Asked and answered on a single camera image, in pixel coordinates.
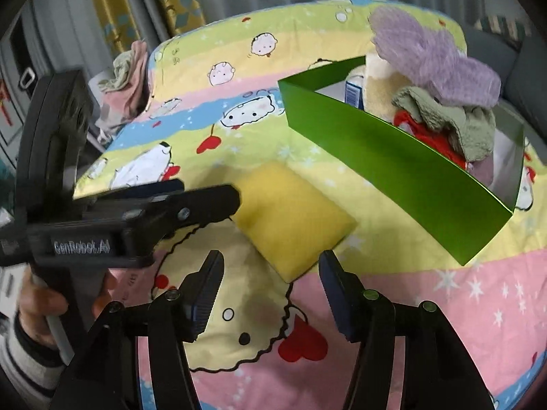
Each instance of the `cartoon print blanket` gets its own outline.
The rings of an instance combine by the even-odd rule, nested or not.
[[[534,150],[527,148],[519,210],[462,268],[368,181],[293,132],[284,115],[277,81],[367,53],[368,16],[382,4],[448,29],[466,51],[460,27],[447,16],[384,0],[274,8],[175,37],[151,55],[146,111],[83,176],[77,195],[172,177],[191,189],[234,181],[268,160],[284,161],[358,220],[335,249],[344,268],[392,301],[435,301],[494,405],[512,408],[543,364],[547,336],[547,169]],[[340,408],[358,347],[336,330],[317,270],[286,285],[230,221],[189,231],[160,243],[157,262],[147,270],[119,272],[116,298],[150,300],[178,286],[213,246],[225,254],[210,323],[187,346],[203,408]],[[146,339],[141,345],[146,353]],[[400,402],[402,365],[399,353],[390,409]],[[145,356],[140,374],[145,409],[153,410]]]

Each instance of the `gray sofa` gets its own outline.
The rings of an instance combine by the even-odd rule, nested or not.
[[[519,52],[499,36],[462,26],[468,56],[493,68],[502,79],[502,98],[524,119],[525,133],[547,163],[547,45],[534,31]]]

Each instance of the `beige towel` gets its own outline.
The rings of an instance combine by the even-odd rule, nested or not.
[[[393,123],[397,107],[392,104],[393,95],[411,82],[398,73],[376,51],[366,55],[363,83],[363,105],[366,112]]]

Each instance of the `human hand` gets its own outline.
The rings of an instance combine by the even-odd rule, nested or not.
[[[116,288],[116,278],[107,273],[103,287],[93,304],[92,312],[97,318],[103,308],[112,300],[108,290]],[[28,336],[40,345],[56,347],[55,339],[49,331],[46,316],[60,316],[68,310],[68,303],[62,294],[32,282],[30,268],[25,270],[19,294],[19,322]]]

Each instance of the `pink stripe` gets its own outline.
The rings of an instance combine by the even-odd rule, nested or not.
[[[245,94],[245,92],[248,91],[273,88],[277,86],[277,82],[279,80],[302,71],[303,69],[291,69],[280,73],[261,75],[250,79],[234,79],[228,83],[220,84],[219,86],[213,86],[200,91],[176,95],[175,97],[181,99],[181,102],[177,105],[177,111],[195,108],[196,106],[199,106],[207,101],[237,97],[238,95]],[[163,101],[153,101],[150,105],[150,109],[139,115],[135,121],[145,122],[150,117],[149,113],[154,112],[154,110],[159,108],[162,103]]]

